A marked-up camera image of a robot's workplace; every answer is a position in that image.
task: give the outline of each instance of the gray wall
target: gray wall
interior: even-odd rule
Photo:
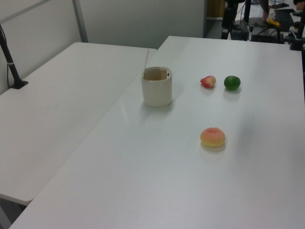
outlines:
[[[1,25],[21,78],[81,41],[72,0],[47,1]],[[0,94],[7,89],[6,59],[0,50]]]
[[[206,0],[76,0],[88,42],[158,49],[169,35],[203,37]]]

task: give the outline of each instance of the green lime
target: green lime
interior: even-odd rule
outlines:
[[[234,91],[240,86],[240,79],[237,76],[230,75],[225,78],[224,86],[226,89]]]

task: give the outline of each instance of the white cup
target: white cup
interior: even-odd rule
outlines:
[[[172,101],[172,72],[165,67],[146,68],[141,77],[144,102],[163,107]]]

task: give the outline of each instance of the red apple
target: red apple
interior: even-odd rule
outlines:
[[[212,75],[209,75],[209,76],[201,79],[200,82],[201,82],[202,86],[210,88],[210,87],[213,87],[215,85],[216,78]]]

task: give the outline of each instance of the yellow object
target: yellow object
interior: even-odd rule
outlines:
[[[271,25],[275,25],[276,27],[280,27],[281,26],[281,24],[278,21],[276,21],[276,20],[274,20],[272,18],[267,18],[267,22],[269,24],[271,24]]]

